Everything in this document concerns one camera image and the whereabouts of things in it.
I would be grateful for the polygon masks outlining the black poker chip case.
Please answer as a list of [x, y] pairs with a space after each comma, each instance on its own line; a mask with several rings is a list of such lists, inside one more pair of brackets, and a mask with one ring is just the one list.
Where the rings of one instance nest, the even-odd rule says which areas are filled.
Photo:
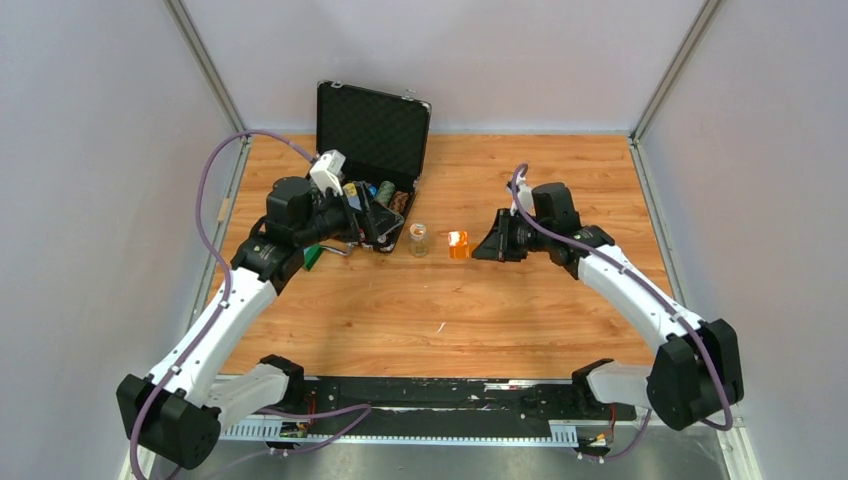
[[[342, 187], [364, 182], [406, 223], [423, 173], [430, 118], [431, 107], [423, 100], [322, 81], [317, 86], [318, 156], [313, 163], [326, 151], [338, 150], [346, 157], [339, 175]], [[345, 194], [325, 197], [310, 182], [312, 217], [301, 238], [309, 243], [341, 241], [341, 234], [354, 226]]]

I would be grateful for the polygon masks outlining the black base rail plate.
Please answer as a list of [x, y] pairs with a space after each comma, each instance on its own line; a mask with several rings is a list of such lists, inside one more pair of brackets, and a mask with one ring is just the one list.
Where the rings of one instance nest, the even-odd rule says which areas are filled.
[[253, 415], [224, 438], [307, 445], [340, 433], [347, 443], [571, 447], [606, 442], [610, 428], [637, 418], [568, 380], [309, 377], [304, 398], [280, 408], [319, 417]]

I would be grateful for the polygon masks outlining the clear pill bottle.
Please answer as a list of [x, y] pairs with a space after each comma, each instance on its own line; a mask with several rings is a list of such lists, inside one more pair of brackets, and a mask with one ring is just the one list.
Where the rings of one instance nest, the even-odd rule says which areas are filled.
[[429, 230], [423, 223], [413, 223], [409, 227], [409, 251], [415, 257], [425, 257], [429, 253]]

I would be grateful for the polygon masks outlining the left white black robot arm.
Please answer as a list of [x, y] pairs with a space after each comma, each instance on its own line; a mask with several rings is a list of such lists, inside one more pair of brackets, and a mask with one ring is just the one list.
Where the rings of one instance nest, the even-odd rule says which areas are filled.
[[282, 293], [305, 263], [306, 248], [331, 238], [376, 245], [404, 223], [374, 198], [362, 182], [355, 197], [343, 188], [318, 192], [317, 178], [278, 179], [266, 198], [266, 213], [252, 227], [224, 280], [186, 335], [150, 372], [127, 375], [116, 392], [131, 465], [145, 448], [177, 466], [198, 467], [220, 434], [270, 406], [298, 411], [306, 400], [304, 369], [267, 355], [246, 374], [217, 383], [217, 375], [249, 326]]

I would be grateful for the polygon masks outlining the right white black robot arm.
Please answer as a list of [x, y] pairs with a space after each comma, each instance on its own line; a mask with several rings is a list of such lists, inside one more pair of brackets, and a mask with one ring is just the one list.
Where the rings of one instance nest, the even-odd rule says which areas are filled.
[[512, 204], [497, 211], [473, 259], [521, 262], [531, 253], [547, 254], [612, 305], [654, 355], [649, 367], [601, 359], [574, 371], [575, 411], [592, 418], [610, 404], [641, 407], [677, 431], [721, 413], [724, 422], [713, 426], [729, 429], [731, 407], [745, 396], [735, 329], [678, 303], [641, 273], [607, 232], [582, 224], [563, 183], [529, 188], [518, 177], [506, 189]]

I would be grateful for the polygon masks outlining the orange pill organizer box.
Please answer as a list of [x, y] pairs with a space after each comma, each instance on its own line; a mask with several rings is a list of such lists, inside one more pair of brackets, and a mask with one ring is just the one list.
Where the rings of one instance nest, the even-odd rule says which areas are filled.
[[466, 231], [450, 231], [448, 233], [448, 246], [451, 259], [467, 259], [470, 257], [469, 236]]

